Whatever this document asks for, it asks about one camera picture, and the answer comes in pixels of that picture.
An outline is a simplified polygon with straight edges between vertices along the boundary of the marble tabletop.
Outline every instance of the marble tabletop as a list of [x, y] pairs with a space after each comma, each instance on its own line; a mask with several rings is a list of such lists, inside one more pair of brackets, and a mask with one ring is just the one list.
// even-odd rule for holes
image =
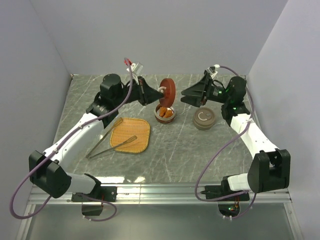
[[[119, 110], [118, 117], [144, 119], [151, 126], [147, 149], [139, 154], [111, 151], [89, 161], [85, 156], [99, 141], [100, 135], [98, 135], [78, 154], [66, 171], [107, 177], [110, 183], [195, 182], [211, 157], [236, 135], [223, 120], [221, 104], [216, 102], [207, 102], [205, 105], [216, 114], [214, 126], [209, 130], [201, 131], [193, 125], [192, 119], [197, 108], [180, 101], [181, 91], [199, 81], [202, 76], [202, 74], [144, 75], [146, 82], [157, 89], [162, 79], [172, 78], [174, 80], [176, 99], [173, 105], [177, 112], [174, 121], [169, 124], [161, 124], [155, 119], [154, 109], [158, 102], [147, 106], [142, 106], [138, 102], [126, 104]], [[75, 75], [73, 77], [55, 142], [65, 135], [85, 113], [99, 91], [103, 77], [104, 75]], [[124, 83], [129, 81], [128, 75], [120, 75], [120, 77]], [[221, 75], [217, 79], [226, 86], [231, 77], [231, 75]], [[248, 98], [245, 98], [245, 103], [249, 108]], [[110, 136], [107, 136], [96, 152], [109, 147]], [[221, 181], [222, 177], [227, 175], [246, 173], [251, 162], [252, 157], [248, 149], [238, 139], [216, 158], [202, 181], [216, 182]]]

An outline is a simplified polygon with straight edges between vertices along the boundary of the tongs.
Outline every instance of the tongs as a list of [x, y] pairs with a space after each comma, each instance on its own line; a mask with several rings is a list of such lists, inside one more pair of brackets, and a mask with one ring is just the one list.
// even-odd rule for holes
[[113, 124], [113, 126], [105, 133], [105, 135], [98, 141], [98, 143], [91, 149], [91, 151], [90, 151], [85, 157], [86, 157], [87, 159], [92, 158], [92, 157], [90, 157], [91, 154], [92, 154], [92, 152], [93, 152], [94, 150], [96, 150], [96, 148], [102, 143], [102, 141], [107, 137], [107, 135], [108, 135], [109, 133], [111, 133], [113, 129], [115, 129], [116, 127], [118, 127], [122, 122], [123, 122], [123, 118], [122, 118], [122, 117], [119, 117], [119, 118], [115, 121], [115, 123]]
[[96, 156], [99, 156], [99, 155], [104, 154], [104, 153], [106, 153], [106, 152], [108, 152], [108, 151], [114, 150], [114, 149], [116, 149], [116, 148], [118, 148], [118, 147], [121, 147], [122, 145], [132, 143], [132, 142], [135, 141], [136, 139], [137, 139], [137, 136], [134, 135], [134, 136], [130, 137], [128, 140], [125, 140], [124, 142], [122, 142], [122, 143], [120, 143], [120, 144], [118, 144], [118, 145], [116, 145], [116, 146], [114, 146], [114, 147], [108, 148], [107, 150], [101, 151], [101, 152], [99, 152], [99, 153], [97, 153], [97, 154], [95, 154], [95, 155], [93, 155], [93, 156], [89, 156], [89, 159], [93, 159], [93, 158], [96, 157]]

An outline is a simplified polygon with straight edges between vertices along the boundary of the round container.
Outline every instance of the round container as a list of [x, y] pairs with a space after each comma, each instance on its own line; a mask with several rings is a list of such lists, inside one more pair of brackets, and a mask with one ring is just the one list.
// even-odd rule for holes
[[193, 124], [199, 130], [210, 129], [216, 120], [214, 111], [207, 107], [200, 107], [193, 115]]
[[160, 117], [159, 116], [159, 112], [160, 112], [160, 108], [162, 107], [161, 104], [158, 104], [155, 109], [154, 109], [154, 116], [155, 116], [155, 119], [159, 122], [159, 123], [162, 123], [162, 124], [168, 124], [168, 123], [171, 123], [175, 117], [176, 117], [176, 110], [175, 110], [175, 107], [172, 105], [171, 107], [167, 107], [167, 109], [171, 109], [172, 112], [173, 112], [173, 115], [171, 117], [168, 117], [168, 118], [165, 118], [165, 117]]

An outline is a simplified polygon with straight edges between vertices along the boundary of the red lid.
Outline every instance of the red lid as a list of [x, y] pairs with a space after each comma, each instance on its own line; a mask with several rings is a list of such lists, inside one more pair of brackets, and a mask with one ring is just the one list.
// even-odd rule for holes
[[170, 108], [176, 98], [176, 85], [172, 78], [165, 78], [161, 81], [160, 87], [165, 87], [164, 97], [159, 100], [163, 107]]

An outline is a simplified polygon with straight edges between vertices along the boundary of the woven placemat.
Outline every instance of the woven placemat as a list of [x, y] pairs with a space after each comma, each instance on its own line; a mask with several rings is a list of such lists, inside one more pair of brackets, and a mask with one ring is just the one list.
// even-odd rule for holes
[[146, 120], [123, 117], [123, 122], [117, 126], [110, 137], [111, 147], [123, 143], [132, 136], [137, 136], [133, 142], [117, 147], [118, 152], [138, 154], [147, 149], [150, 138], [150, 125]]

